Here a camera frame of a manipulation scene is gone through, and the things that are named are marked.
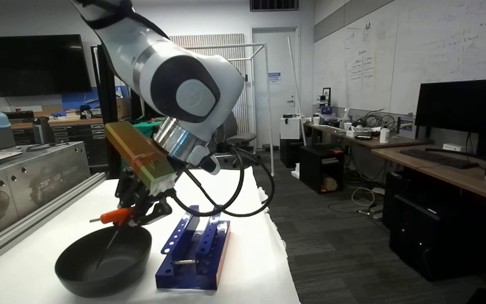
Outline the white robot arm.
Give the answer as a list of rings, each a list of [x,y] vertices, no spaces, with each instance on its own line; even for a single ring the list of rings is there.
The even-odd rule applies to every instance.
[[[131,0],[71,0],[104,43],[115,75],[168,117],[154,142],[174,161],[218,173],[210,142],[244,90],[242,73],[223,56],[188,51]]]

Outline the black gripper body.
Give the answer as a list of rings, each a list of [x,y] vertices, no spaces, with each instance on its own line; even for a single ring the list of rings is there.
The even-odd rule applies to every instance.
[[[129,227],[144,227],[173,213],[166,196],[154,196],[131,169],[120,173],[115,198],[120,208],[132,210]]]

